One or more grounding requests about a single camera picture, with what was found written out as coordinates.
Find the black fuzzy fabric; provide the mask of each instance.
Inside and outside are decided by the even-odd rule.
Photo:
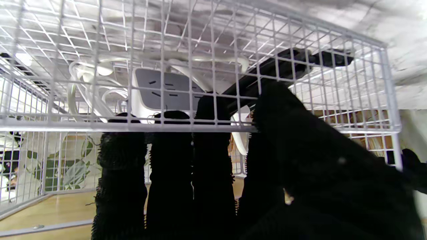
[[[254,120],[295,200],[242,239],[424,239],[402,175],[312,115],[287,86],[263,89]]]

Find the metal wire grid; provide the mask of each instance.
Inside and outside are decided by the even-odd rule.
[[[345,29],[325,24],[308,18],[301,18],[290,11],[265,9],[268,3],[259,3],[253,6],[244,3],[222,1],[189,1],[179,0],[146,2],[137,1],[20,1],[0,2],[3,8],[2,23],[0,25],[0,46],[4,52],[14,56],[24,53],[33,61],[27,70],[16,70],[11,61],[3,61],[2,69],[7,72],[5,79],[17,82],[21,86],[34,85],[35,80],[46,88],[33,86],[44,95],[49,105],[46,112],[13,111],[15,102],[11,94],[2,91],[2,105],[4,115],[19,113],[21,116],[38,117],[31,122],[10,122],[3,120],[3,128],[34,129],[43,131],[52,130],[115,130],[115,131],[253,131],[245,126],[244,120],[231,121],[237,126],[170,126],[160,125],[130,125],[99,123],[101,116],[96,116],[92,108],[77,94],[76,103],[79,117],[85,114],[87,122],[74,122],[73,115],[68,109],[66,89],[70,82],[68,65],[85,56],[99,60],[100,56],[119,57],[126,52],[129,60],[113,62],[113,78],[129,90],[146,89],[129,85],[131,72],[135,68],[146,68],[161,71],[175,71],[170,69],[170,63],[165,61],[164,52],[167,50],[188,53],[188,67],[190,74],[199,73],[211,79],[213,94],[203,93],[214,97],[234,97],[238,100],[250,97],[224,96],[220,93],[242,76],[255,76],[260,79],[278,81],[292,81],[290,89],[302,100],[307,109],[321,110],[321,118],[342,132],[398,132],[400,123],[396,115],[395,96],[389,74],[389,64],[383,45],[375,40],[356,35]],[[306,49],[312,53],[320,50],[332,52],[334,55],[347,54],[330,51],[332,48],[351,50],[355,58],[345,67],[326,68],[296,60],[277,56],[277,53],[288,49]],[[146,52],[156,52],[160,59],[145,59]],[[249,68],[257,68],[258,63],[268,58],[278,61],[290,61],[294,64],[304,64],[313,67],[311,72],[297,79],[293,69],[292,79],[283,79],[278,76],[241,73],[239,64],[234,62],[217,62],[215,56],[231,54],[235,59],[246,57]],[[194,55],[206,55],[212,61],[193,61]],[[97,82],[94,86],[110,86]],[[178,91],[160,88],[161,100],[164,95]],[[188,91],[190,98],[194,94]],[[117,112],[120,98],[114,94],[106,98],[106,102],[113,112]],[[130,99],[126,109],[130,109]],[[365,111],[377,111],[370,120],[351,122],[351,116]],[[334,123],[331,118],[341,118]],[[140,120],[149,120],[148,116],[138,117]]]
[[[2,166],[16,162],[17,172],[0,173],[1,181],[17,176],[14,190],[9,190],[2,182],[0,192],[0,213],[16,205],[50,193],[95,190],[101,177],[101,167],[97,163],[101,133],[81,132],[20,132],[22,142],[19,147],[6,148],[8,139],[1,143],[3,152],[19,151],[19,158],[1,161]],[[244,174],[245,156],[236,149],[231,152],[233,174]],[[149,152],[144,166],[145,183],[150,184]],[[118,181],[125,181],[121,176]]]

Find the green leaf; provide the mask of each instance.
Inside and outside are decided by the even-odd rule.
[[[49,156],[47,157],[47,159],[59,159],[59,151],[57,151],[56,153],[52,153],[49,154]]]
[[[93,143],[91,143],[91,141],[88,141],[88,144],[86,147],[83,145],[82,158],[85,158],[87,155],[89,155],[89,153],[92,151],[93,148],[94,148],[94,145]]]
[[[41,179],[41,167],[40,167],[40,165],[37,165],[37,167],[35,167],[33,174],[34,174],[35,179],[37,179],[37,180]]]
[[[58,178],[46,178],[45,187],[46,191],[54,191],[58,188]]]
[[[27,151],[27,157],[37,159],[37,153],[33,151]]]
[[[53,178],[55,176],[55,172],[58,171],[58,162],[59,160],[48,159],[46,161],[46,178]],[[34,178],[37,180],[41,180],[41,175],[43,174],[42,167],[38,164],[33,172]]]
[[[77,163],[77,162],[79,162],[80,161],[80,159],[76,159],[76,160],[66,160],[65,161],[65,166],[66,167],[71,167],[71,166],[73,166],[74,165],[74,162],[75,163]]]
[[[76,182],[84,181],[85,172],[87,167],[83,161],[76,162],[73,166],[68,168],[64,174],[64,185],[76,184]]]

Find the wire mesh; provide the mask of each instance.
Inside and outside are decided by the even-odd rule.
[[[269,81],[288,84],[314,115],[377,156],[387,161],[394,151],[391,164],[401,167],[401,126],[381,42],[266,1],[0,5],[0,141],[3,152],[20,153],[1,161],[19,166],[2,170],[7,184],[18,177],[15,190],[1,184],[0,210],[48,192],[94,189],[103,131],[232,132],[233,173],[244,176],[248,134],[239,132],[256,131],[250,112]],[[266,72],[268,61],[274,67]],[[230,121],[218,119],[215,107],[213,120],[198,120],[212,125],[194,124],[202,96],[215,106],[226,99]],[[154,124],[153,115],[167,110],[186,112],[190,124],[166,124],[179,120],[163,114]],[[123,112],[133,116],[116,116]],[[144,169],[149,183],[149,164]]]
[[[258,3],[249,6],[228,0],[1,4],[1,112],[24,120],[3,117],[4,130],[254,131],[251,122],[240,118],[226,121],[236,123],[232,127],[217,125],[222,121],[216,112],[214,126],[197,126],[193,121],[174,126],[164,124],[163,117],[162,124],[150,124],[150,116],[170,110],[168,103],[181,94],[188,99],[186,112],[191,120],[196,110],[192,99],[203,95],[235,101],[233,111],[240,113],[257,97],[244,94],[242,86],[235,84],[244,77],[254,78],[258,93],[264,81],[288,82],[307,109],[327,112],[322,118],[341,131],[400,129],[383,44],[290,11],[277,14],[266,10],[267,3],[263,8]],[[288,49],[299,50],[303,58],[293,51],[289,57],[280,55]],[[332,55],[333,65],[313,63],[314,53]],[[345,60],[341,65],[335,62],[337,56]],[[275,60],[276,69],[266,74],[260,64],[269,59]],[[290,63],[291,74],[279,74],[282,62]],[[160,72],[158,79],[151,80],[161,84],[135,83],[133,72],[138,69]],[[165,85],[168,73],[185,75],[186,90]],[[195,92],[195,85],[203,91]],[[230,88],[236,89],[234,95],[227,94]],[[147,91],[157,95],[144,96]],[[146,99],[158,108],[147,106]],[[124,111],[143,124],[106,122],[119,119],[115,115]],[[385,114],[351,122],[360,111]]]

